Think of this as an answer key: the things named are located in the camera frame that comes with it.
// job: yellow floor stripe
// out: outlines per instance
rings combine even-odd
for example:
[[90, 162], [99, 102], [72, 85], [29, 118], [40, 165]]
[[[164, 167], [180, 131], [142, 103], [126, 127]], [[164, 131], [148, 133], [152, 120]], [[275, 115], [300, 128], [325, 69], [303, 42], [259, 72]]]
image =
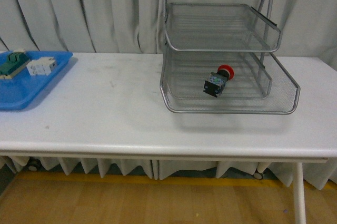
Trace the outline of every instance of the yellow floor stripe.
[[[72, 181], [72, 182], [97, 182], [97, 183], [134, 183], [134, 184], [179, 184], [192, 186], [240, 186], [240, 187], [278, 187], [285, 185], [279, 180], [256, 180], [256, 179], [233, 179], [233, 178], [178, 178], [168, 177], [164, 180], [154, 180], [147, 176], [119, 176], [106, 175], [101, 178], [99, 174], [72, 173], [69, 176], [59, 172], [20, 172], [15, 179], [25, 180], [49, 180], [49, 181]], [[314, 189], [312, 185], [305, 182], [305, 188]], [[328, 182], [324, 189], [337, 190], [337, 185]]]

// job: blue tray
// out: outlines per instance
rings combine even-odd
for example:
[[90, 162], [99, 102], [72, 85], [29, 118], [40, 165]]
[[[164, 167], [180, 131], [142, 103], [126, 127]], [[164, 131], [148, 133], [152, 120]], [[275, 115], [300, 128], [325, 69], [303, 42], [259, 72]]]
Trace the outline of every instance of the blue tray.
[[[0, 65], [6, 62], [7, 55], [11, 52], [0, 54]], [[53, 57], [57, 67], [49, 75], [30, 76], [28, 69], [23, 69], [13, 79], [0, 80], [0, 110], [21, 110], [39, 94], [44, 87], [64, 68], [73, 56], [71, 52], [40, 52], [27, 51], [26, 55], [31, 60], [41, 57]]]

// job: white connector block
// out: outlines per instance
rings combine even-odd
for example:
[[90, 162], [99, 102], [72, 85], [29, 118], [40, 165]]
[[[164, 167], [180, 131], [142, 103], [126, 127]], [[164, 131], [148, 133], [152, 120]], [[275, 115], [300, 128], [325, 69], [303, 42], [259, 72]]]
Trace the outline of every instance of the white connector block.
[[30, 75], [49, 75], [57, 66], [53, 57], [41, 57], [27, 64]]

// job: wooden floor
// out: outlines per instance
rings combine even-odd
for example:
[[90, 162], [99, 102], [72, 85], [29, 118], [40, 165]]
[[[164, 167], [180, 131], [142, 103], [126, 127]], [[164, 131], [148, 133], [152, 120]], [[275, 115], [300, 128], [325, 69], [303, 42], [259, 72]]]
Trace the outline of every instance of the wooden floor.
[[[307, 223], [337, 223], [337, 186], [305, 186]], [[275, 180], [21, 172], [0, 223], [294, 223], [292, 188]]]

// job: caster wheel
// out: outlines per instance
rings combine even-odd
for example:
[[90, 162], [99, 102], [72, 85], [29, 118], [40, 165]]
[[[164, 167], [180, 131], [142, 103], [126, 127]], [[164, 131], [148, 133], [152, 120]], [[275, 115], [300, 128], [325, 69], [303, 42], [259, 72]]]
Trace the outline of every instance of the caster wheel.
[[39, 159], [30, 158], [27, 166], [30, 171], [38, 171], [41, 168], [41, 162]]
[[260, 172], [258, 172], [258, 171], [256, 170], [253, 176], [254, 176], [256, 179], [258, 179], [258, 180], [262, 180], [264, 174], [263, 174], [263, 173], [260, 173]]

